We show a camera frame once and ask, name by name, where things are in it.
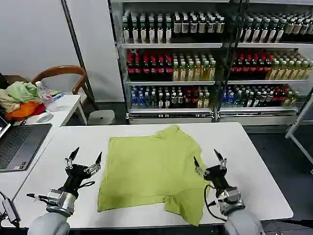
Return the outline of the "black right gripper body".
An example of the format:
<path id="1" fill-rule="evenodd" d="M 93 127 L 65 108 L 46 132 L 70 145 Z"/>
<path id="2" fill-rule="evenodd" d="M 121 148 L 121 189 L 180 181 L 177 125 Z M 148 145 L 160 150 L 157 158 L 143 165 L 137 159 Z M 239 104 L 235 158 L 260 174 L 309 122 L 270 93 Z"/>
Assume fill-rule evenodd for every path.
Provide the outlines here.
<path id="1" fill-rule="evenodd" d="M 225 189 L 230 188 L 225 175 L 227 173 L 227 168 L 220 165 L 215 165 L 207 168 L 204 171 L 204 179 L 211 181 L 214 188 L 216 189 L 216 194 L 221 194 Z"/>

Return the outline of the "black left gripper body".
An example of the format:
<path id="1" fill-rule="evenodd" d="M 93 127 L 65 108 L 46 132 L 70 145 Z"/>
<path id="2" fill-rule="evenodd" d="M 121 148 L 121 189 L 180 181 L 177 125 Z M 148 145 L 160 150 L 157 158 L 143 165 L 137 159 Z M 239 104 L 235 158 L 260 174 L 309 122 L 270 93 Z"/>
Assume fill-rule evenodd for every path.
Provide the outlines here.
<path id="1" fill-rule="evenodd" d="M 91 177 L 91 174 L 84 172 L 87 167 L 88 166 L 73 164 L 73 169 L 66 169 L 68 177 L 64 185 L 60 187 L 60 191 L 70 194 L 78 194 L 78 189 L 95 184 L 95 181 L 81 184 L 85 179 L 89 179 Z"/>

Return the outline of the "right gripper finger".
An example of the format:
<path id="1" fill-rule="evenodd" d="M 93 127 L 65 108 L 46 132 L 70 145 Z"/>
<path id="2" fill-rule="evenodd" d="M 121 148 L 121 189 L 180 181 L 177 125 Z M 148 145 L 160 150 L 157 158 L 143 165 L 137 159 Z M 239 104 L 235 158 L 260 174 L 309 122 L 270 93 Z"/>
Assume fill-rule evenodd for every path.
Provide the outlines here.
<path id="1" fill-rule="evenodd" d="M 224 158 L 221 153 L 219 153 L 216 149 L 214 149 L 214 152 L 218 158 L 218 160 L 220 161 L 220 170 L 225 170 L 226 169 L 226 163 L 227 163 L 227 159 Z"/>
<path id="2" fill-rule="evenodd" d="M 206 177 L 208 175 L 208 171 L 204 169 L 199 162 L 197 161 L 196 157 L 194 156 L 194 165 L 195 165 L 195 171 L 202 177 Z"/>

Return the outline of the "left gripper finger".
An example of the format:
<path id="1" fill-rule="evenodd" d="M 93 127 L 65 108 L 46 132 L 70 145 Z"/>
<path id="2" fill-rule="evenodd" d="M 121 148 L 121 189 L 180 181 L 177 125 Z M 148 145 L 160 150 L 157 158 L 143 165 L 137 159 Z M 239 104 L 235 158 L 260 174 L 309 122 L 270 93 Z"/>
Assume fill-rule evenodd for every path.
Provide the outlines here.
<path id="1" fill-rule="evenodd" d="M 101 159 L 102 159 L 102 152 L 100 152 L 100 154 L 98 155 L 96 161 L 94 164 L 88 166 L 84 172 L 86 172 L 87 174 L 95 174 L 97 173 L 100 168 L 101 168 Z"/>
<path id="2" fill-rule="evenodd" d="M 74 151 L 72 151 L 68 158 L 65 158 L 65 161 L 66 161 L 65 169 L 73 169 L 72 162 L 74 161 L 78 151 L 79 151 L 79 147 L 77 147 Z"/>

